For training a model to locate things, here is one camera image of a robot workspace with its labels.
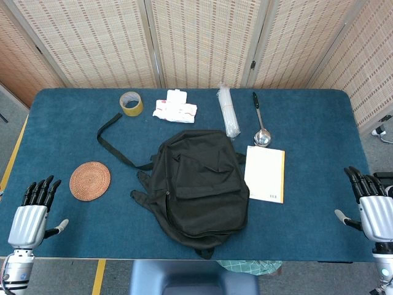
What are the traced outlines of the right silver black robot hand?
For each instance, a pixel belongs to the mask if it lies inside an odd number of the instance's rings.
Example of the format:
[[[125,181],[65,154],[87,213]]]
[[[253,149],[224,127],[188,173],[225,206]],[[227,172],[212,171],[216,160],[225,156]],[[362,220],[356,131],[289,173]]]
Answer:
[[[364,175],[355,167],[344,169],[351,183],[360,213],[360,221],[355,221],[339,210],[336,217],[346,226],[364,233],[376,243],[392,242],[392,193],[375,176]]]

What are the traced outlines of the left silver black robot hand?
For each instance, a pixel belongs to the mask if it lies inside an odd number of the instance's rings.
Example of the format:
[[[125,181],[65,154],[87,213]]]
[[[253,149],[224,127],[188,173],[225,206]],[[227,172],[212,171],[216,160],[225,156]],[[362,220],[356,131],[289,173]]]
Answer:
[[[47,228],[47,218],[51,210],[56,190],[61,180],[52,181],[53,176],[31,183],[25,191],[21,205],[17,208],[8,238],[14,249],[33,250],[43,240],[58,235],[69,224],[64,219],[54,228]]]

